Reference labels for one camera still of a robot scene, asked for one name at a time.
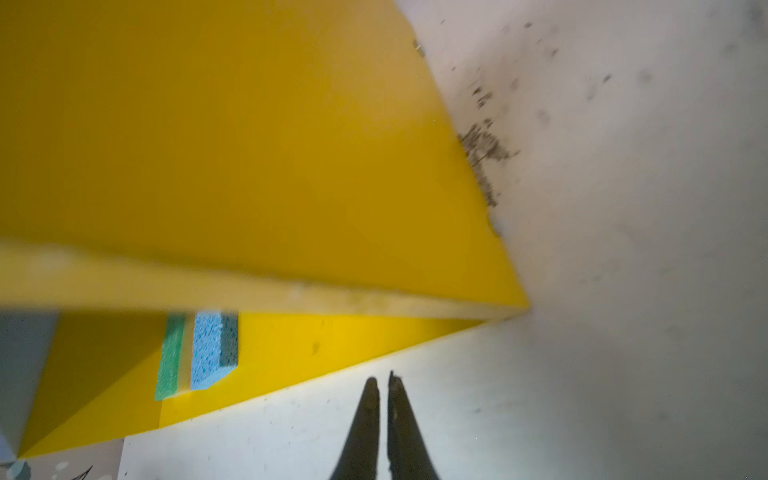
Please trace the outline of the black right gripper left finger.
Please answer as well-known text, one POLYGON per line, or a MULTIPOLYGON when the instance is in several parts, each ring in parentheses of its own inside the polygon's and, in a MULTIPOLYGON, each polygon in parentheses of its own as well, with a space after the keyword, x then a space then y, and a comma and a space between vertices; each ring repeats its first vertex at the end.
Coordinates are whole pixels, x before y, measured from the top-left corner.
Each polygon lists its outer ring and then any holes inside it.
POLYGON ((331 480, 374 480, 380 439, 380 392, 375 377, 364 385, 350 430, 331 480))

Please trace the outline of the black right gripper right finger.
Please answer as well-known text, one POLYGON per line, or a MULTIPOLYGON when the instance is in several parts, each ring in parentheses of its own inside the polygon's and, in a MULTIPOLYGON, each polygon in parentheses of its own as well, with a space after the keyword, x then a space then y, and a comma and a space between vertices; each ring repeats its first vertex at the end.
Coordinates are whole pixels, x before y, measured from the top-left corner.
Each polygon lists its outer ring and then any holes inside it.
POLYGON ((387 400, 387 457, 393 480, 438 480, 402 378, 390 372, 387 400))

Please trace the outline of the blue sponge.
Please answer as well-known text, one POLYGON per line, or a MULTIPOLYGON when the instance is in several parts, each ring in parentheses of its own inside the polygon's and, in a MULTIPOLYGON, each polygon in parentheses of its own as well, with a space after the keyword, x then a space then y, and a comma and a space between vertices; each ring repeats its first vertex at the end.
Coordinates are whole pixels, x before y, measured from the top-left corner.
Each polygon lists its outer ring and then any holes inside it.
POLYGON ((195 314, 190 389, 206 390, 238 365, 238 315, 199 311, 195 314))

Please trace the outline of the light green sponge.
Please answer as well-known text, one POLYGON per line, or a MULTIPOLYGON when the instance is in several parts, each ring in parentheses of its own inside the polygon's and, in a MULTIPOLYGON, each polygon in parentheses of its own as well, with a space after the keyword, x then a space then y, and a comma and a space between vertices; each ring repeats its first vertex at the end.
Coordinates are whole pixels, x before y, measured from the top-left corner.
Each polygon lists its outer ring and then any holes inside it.
POLYGON ((158 365, 154 399, 163 401, 175 396, 179 390, 180 364, 184 344, 185 315, 170 313, 158 365))

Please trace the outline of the yellow shelf with coloured boards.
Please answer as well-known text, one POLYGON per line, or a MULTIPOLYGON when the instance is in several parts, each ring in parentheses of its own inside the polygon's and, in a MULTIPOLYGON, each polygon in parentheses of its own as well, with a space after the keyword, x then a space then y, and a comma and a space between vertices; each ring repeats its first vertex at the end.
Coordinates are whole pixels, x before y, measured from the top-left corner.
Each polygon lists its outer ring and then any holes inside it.
POLYGON ((59 317, 23 455, 528 306, 394 2, 2 3, 1 308, 59 317), (199 311, 238 315, 239 358, 193 391, 199 311))

